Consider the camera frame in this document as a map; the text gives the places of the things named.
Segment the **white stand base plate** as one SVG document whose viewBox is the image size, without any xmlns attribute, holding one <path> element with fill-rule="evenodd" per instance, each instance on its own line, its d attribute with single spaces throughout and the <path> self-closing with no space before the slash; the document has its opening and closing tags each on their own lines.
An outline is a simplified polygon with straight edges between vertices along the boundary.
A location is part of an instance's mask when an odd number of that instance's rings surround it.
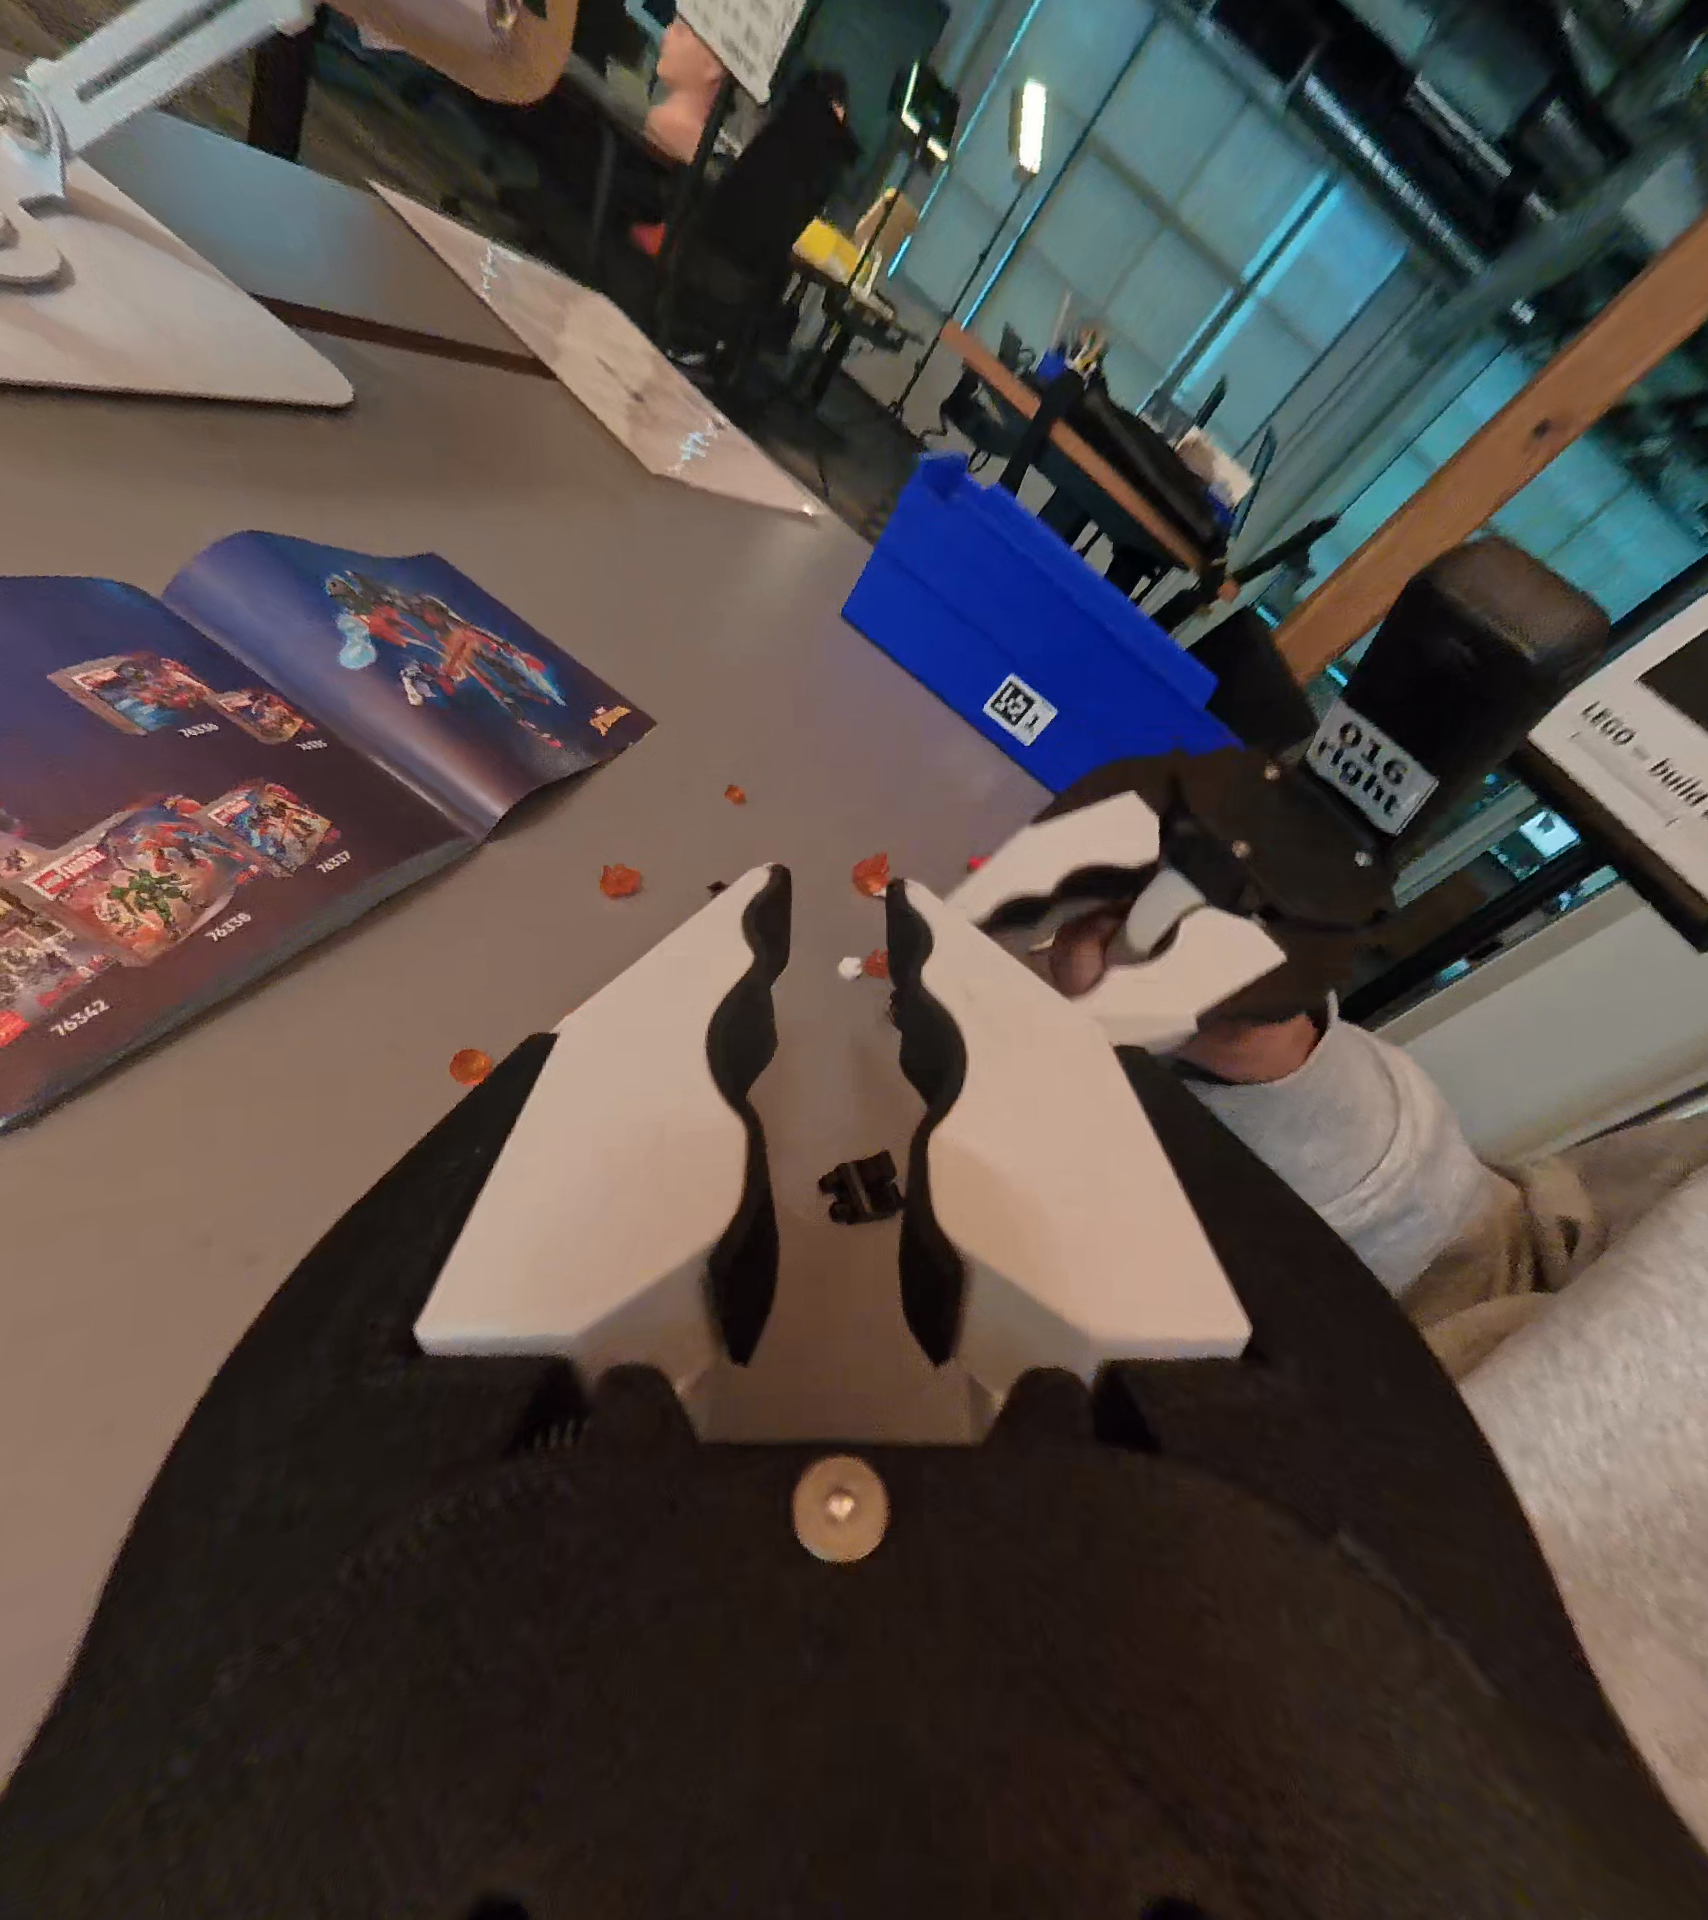
<svg viewBox="0 0 1708 1920">
<path fill-rule="evenodd" d="M 78 161 L 55 198 L 0 130 L 0 387 L 340 411 L 325 355 Z"/>
</svg>

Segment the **wooden beam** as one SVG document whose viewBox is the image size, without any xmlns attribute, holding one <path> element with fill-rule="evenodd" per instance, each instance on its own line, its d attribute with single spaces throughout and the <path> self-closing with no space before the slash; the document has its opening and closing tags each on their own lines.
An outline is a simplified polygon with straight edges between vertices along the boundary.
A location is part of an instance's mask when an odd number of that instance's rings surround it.
<svg viewBox="0 0 1708 1920">
<path fill-rule="evenodd" d="M 1708 208 L 1281 623 L 1275 647 L 1295 682 L 1377 630 L 1419 571 L 1475 534 L 1705 324 Z"/>
</svg>

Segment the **yellow box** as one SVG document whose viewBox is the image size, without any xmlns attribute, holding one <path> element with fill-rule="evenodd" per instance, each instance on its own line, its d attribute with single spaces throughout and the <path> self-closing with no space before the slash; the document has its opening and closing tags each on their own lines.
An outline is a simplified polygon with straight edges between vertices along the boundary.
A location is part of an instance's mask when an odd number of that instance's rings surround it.
<svg viewBox="0 0 1708 1920">
<path fill-rule="evenodd" d="M 880 274 L 880 228 L 866 242 L 813 219 L 793 243 L 793 269 L 854 302 L 869 302 Z"/>
</svg>

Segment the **silver ventilation ducts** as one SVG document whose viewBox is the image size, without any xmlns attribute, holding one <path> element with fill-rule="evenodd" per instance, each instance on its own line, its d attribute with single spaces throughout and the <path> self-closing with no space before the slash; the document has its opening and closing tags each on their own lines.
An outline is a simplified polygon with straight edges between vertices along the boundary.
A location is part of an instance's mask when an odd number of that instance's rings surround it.
<svg viewBox="0 0 1708 1920">
<path fill-rule="evenodd" d="M 1195 3 L 1451 282 L 1564 341 L 1708 205 L 1708 3 Z"/>
</svg>

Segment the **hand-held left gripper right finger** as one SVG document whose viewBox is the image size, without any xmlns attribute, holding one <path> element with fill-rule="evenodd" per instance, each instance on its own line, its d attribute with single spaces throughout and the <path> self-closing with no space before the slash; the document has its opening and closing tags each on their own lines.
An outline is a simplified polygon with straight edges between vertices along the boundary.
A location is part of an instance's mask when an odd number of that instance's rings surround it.
<svg viewBox="0 0 1708 1920">
<path fill-rule="evenodd" d="M 1016 1386 L 1238 1360 L 1250 1320 L 1120 1051 L 928 885 L 888 885 L 909 1149 L 899 1301 L 984 1439 Z"/>
</svg>

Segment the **blue plastic bin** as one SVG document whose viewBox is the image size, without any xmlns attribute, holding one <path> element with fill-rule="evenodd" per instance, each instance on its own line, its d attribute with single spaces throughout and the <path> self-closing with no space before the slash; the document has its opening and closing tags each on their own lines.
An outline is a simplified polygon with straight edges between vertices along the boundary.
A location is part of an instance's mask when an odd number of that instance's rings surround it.
<svg viewBox="0 0 1708 1920">
<path fill-rule="evenodd" d="M 1239 743 L 1212 671 L 959 456 L 915 463 L 841 616 L 1054 796 Z"/>
</svg>

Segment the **lego instruction booklet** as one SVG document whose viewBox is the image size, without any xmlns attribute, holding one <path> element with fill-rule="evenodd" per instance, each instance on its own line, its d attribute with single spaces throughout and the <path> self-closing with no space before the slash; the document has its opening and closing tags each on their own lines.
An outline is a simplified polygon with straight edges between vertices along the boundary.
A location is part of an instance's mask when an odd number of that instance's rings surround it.
<svg viewBox="0 0 1708 1920">
<path fill-rule="evenodd" d="M 0 1136 L 654 726 L 437 553 L 0 578 Z"/>
</svg>

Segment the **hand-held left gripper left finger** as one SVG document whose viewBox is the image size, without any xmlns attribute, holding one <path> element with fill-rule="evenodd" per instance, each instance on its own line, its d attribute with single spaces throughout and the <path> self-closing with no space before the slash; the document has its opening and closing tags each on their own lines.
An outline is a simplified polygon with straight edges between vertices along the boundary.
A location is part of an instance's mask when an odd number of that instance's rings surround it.
<svg viewBox="0 0 1708 1920">
<path fill-rule="evenodd" d="M 552 1031 L 415 1320 L 430 1358 L 650 1365 L 697 1432 L 748 1365 L 778 1273 L 765 1125 L 793 874 L 732 881 Z"/>
</svg>

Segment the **wooden desk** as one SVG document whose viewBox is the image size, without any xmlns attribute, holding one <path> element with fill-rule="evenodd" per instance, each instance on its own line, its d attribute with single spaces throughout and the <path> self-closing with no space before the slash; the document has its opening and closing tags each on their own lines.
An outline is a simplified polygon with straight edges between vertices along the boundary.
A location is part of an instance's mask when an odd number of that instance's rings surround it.
<svg viewBox="0 0 1708 1920">
<path fill-rule="evenodd" d="M 940 320 L 939 342 L 1026 423 L 1016 441 L 1016 456 L 1005 463 L 1000 486 L 1007 492 L 1016 493 L 1024 486 L 1036 448 L 1054 448 L 1080 471 L 1083 488 L 1101 496 L 1111 516 L 1129 522 L 1135 533 L 1159 545 L 1195 578 L 1202 607 L 1229 607 L 1242 595 L 1242 584 L 1225 571 L 1225 549 L 1210 549 L 1203 540 L 1191 538 L 1184 522 L 1162 514 L 1153 493 L 1143 493 L 1065 418 L 1065 404 L 1057 405 L 1047 396 L 1033 392 L 1021 372 L 1010 371 L 992 349 L 951 319 Z"/>
</svg>

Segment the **person's right hand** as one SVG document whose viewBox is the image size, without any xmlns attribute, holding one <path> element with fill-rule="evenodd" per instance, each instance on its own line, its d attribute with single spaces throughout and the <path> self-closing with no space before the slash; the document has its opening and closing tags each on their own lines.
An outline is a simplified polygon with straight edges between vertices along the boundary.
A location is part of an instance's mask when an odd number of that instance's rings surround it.
<svg viewBox="0 0 1708 1920">
<path fill-rule="evenodd" d="M 1088 995 L 1111 968 L 1138 962 L 1122 911 L 1098 909 L 1065 921 L 1047 947 L 1047 977 L 1068 999 Z"/>
</svg>

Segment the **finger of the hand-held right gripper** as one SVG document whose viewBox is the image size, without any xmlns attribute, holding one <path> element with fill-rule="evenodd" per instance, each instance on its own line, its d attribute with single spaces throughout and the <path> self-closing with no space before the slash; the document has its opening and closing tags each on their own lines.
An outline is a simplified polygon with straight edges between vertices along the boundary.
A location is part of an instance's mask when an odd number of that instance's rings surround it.
<svg viewBox="0 0 1708 1920">
<path fill-rule="evenodd" d="M 1324 968 L 1286 951 L 1261 920 L 1206 903 L 1176 870 L 1129 904 L 1085 989 L 1085 1014 L 1111 1046 L 1175 1054 L 1203 1027 L 1279 1024 L 1323 1013 Z"/>
<path fill-rule="evenodd" d="M 1013 835 L 947 904 L 989 939 L 1040 939 L 1128 911 L 1159 870 L 1159 811 L 1132 791 Z"/>
</svg>

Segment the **person's right forearm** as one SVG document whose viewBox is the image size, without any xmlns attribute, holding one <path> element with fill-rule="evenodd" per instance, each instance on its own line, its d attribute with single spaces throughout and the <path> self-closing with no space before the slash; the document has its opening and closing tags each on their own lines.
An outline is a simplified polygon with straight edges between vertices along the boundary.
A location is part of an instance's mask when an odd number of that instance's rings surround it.
<svg viewBox="0 0 1708 1920">
<path fill-rule="evenodd" d="M 1568 1164 L 1488 1166 L 1431 1079 L 1336 1013 L 1203 1027 L 1176 1068 L 1425 1330 L 1512 1320 L 1604 1250 Z"/>
</svg>

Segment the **white printed sheet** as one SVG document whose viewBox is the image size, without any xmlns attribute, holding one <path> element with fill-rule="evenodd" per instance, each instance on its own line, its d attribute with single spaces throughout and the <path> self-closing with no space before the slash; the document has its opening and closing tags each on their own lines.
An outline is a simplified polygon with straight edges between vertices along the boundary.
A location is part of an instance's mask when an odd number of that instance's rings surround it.
<svg viewBox="0 0 1708 1920">
<path fill-rule="evenodd" d="M 826 516 L 603 294 L 386 183 L 374 193 L 654 478 L 806 522 Z"/>
</svg>

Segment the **framed marker sign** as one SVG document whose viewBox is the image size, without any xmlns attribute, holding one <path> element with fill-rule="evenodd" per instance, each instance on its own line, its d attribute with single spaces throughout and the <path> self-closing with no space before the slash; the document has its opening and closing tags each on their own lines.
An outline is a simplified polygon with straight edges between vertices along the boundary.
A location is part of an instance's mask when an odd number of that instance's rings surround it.
<svg viewBox="0 0 1708 1920">
<path fill-rule="evenodd" d="M 1708 560 L 1626 616 L 1517 754 L 1528 785 L 1708 951 Z"/>
</svg>

